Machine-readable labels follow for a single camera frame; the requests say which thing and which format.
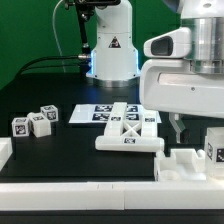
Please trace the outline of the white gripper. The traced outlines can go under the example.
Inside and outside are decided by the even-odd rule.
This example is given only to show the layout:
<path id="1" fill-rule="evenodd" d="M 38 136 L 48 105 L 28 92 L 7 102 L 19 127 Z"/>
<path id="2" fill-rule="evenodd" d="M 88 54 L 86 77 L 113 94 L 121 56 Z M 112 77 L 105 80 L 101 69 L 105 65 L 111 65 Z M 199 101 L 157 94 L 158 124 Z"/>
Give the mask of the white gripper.
<path id="1" fill-rule="evenodd" d="M 146 61 L 139 95 L 145 109 L 173 112 L 169 121 L 178 144 L 187 144 L 190 137 L 181 114 L 224 118 L 224 75 L 192 73 L 186 60 Z"/>

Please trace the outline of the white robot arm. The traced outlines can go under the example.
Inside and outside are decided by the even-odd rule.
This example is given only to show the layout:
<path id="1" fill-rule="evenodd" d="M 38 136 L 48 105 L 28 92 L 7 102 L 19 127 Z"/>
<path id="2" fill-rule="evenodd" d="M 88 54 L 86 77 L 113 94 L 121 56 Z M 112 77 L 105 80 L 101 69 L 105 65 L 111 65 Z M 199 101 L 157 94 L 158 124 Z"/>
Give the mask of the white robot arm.
<path id="1" fill-rule="evenodd" d="M 163 0 L 180 27 L 147 40 L 144 64 L 132 45 L 127 2 L 98 9 L 87 76 L 106 86 L 140 78 L 149 110 L 224 118 L 224 0 Z"/>

